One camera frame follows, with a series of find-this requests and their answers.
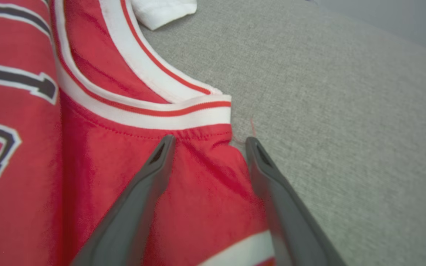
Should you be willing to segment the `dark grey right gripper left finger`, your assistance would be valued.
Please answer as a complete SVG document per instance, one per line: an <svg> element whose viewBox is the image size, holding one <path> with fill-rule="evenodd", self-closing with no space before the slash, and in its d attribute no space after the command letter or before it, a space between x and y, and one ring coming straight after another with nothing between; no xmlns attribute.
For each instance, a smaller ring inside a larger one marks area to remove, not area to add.
<svg viewBox="0 0 426 266"><path fill-rule="evenodd" d="M156 202L167 189L176 138L161 139L143 167L129 182L72 266L141 266Z"/></svg>

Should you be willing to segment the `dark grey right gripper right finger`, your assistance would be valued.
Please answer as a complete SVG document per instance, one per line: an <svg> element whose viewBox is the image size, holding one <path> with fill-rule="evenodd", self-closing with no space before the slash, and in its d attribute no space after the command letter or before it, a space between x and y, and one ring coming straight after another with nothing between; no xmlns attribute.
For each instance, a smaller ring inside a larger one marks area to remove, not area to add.
<svg viewBox="0 0 426 266"><path fill-rule="evenodd" d="M248 137L247 165L255 194L264 202L278 266L344 266L345 261L270 158Z"/></svg>

